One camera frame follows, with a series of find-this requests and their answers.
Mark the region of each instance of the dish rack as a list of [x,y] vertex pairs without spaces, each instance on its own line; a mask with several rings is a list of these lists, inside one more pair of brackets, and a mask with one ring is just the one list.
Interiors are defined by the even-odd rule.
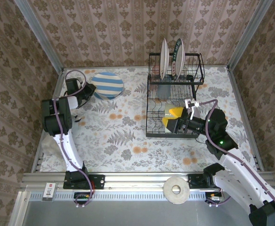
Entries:
[[[149,54],[147,81],[147,112],[146,137],[156,138],[197,138],[199,135],[192,131],[179,131],[177,134],[168,133],[162,123],[165,117],[165,105],[175,107],[185,106],[185,99],[194,98],[198,87],[204,83],[205,72],[201,54],[186,53],[185,64],[179,78],[172,79],[171,64],[173,53],[169,53],[169,65],[163,80],[160,78],[160,53]],[[170,89],[170,96],[159,99],[158,87]]]

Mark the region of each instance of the floral tablecloth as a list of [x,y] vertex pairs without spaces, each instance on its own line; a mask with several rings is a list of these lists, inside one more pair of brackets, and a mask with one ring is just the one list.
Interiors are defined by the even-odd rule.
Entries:
[[[89,82],[99,72],[115,73],[124,82],[124,91],[117,99],[100,101],[92,97],[82,108],[72,110],[73,115],[82,118],[79,126],[73,129],[73,139],[89,171],[202,171],[206,166],[218,162],[206,145],[195,139],[146,137],[147,67],[81,71]],[[239,145],[247,161],[255,167],[226,68],[207,67],[205,74],[205,82],[199,87],[197,99],[218,99],[218,106],[224,110],[228,120],[227,132]],[[69,76],[80,77],[80,74],[73,72]],[[202,118],[210,108],[211,105],[208,105],[199,109]],[[200,142],[205,140],[204,136],[198,137]],[[60,156],[43,156],[40,171],[65,169],[65,162]]]

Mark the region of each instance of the striped plate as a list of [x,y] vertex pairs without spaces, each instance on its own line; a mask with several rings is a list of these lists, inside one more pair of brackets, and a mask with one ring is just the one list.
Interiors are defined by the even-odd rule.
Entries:
[[102,72],[95,75],[92,78],[91,83],[97,87],[94,93],[95,97],[101,100],[115,99],[124,89],[122,79],[120,79],[116,74],[110,72]]

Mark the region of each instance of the plate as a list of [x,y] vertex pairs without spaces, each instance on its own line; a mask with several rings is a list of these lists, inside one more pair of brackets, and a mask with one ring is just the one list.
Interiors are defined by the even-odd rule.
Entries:
[[176,41],[172,57],[172,78],[174,81],[179,79],[180,73],[185,64],[185,49],[182,39]]
[[169,64],[169,48],[166,39],[162,41],[161,59],[160,59],[160,77],[165,77]]
[[94,96],[101,100],[113,100],[117,98],[124,89],[122,79],[110,72],[96,74],[92,78],[91,83],[96,86]]

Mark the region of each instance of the white plate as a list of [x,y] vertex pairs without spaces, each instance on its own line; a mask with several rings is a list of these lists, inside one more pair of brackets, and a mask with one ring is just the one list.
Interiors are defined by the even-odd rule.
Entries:
[[169,64],[169,48],[166,39],[162,41],[161,59],[160,59],[160,77],[165,77]]
[[174,81],[179,79],[180,73],[185,64],[185,48],[182,39],[176,41],[172,57],[172,78]]

